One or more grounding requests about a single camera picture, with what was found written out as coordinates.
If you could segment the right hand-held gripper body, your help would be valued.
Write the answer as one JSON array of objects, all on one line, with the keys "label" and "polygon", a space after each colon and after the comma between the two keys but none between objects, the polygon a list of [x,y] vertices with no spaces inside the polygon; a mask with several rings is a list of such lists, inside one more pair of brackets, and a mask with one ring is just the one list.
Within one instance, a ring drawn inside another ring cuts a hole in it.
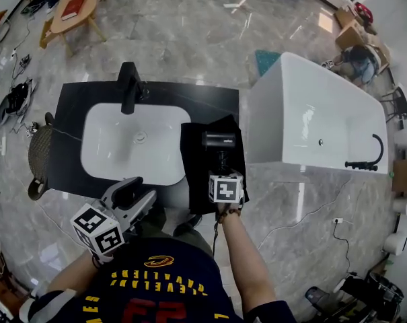
[{"label": "right hand-held gripper body", "polygon": [[239,172],[220,175],[209,172],[209,200],[240,204],[244,199],[244,177]]}]

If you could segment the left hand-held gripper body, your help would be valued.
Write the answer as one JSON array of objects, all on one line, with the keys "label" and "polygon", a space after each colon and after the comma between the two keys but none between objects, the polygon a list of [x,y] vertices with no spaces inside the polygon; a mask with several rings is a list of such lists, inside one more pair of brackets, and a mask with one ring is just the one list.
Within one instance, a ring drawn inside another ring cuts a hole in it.
[{"label": "left hand-held gripper body", "polygon": [[120,223],[86,203],[70,220],[79,241],[98,264],[106,264],[126,244]]}]

